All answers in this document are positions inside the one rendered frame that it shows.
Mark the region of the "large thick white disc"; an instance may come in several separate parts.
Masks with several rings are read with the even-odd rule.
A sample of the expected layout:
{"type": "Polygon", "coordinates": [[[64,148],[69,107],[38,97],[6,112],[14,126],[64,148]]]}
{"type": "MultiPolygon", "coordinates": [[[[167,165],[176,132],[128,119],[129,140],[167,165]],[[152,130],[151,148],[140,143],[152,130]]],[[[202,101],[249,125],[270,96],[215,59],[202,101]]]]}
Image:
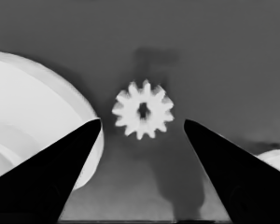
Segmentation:
{"type": "Polygon", "coordinates": [[[0,176],[99,116],[44,64],[0,51],[0,176]]]}

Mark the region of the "small white toothed gear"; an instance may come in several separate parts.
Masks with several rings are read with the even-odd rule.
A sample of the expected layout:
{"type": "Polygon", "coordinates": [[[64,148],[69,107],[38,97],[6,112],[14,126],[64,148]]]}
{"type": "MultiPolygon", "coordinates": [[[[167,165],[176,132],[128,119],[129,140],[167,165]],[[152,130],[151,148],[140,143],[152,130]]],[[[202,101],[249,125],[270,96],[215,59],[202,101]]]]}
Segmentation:
{"type": "Polygon", "coordinates": [[[125,127],[124,134],[129,136],[134,133],[139,141],[145,135],[154,139],[157,130],[166,133],[166,124],[175,119],[171,112],[174,102],[161,85],[152,88],[147,79],[141,88],[131,82],[128,90],[118,93],[116,100],[111,110],[113,115],[118,116],[115,125],[125,127]]]}

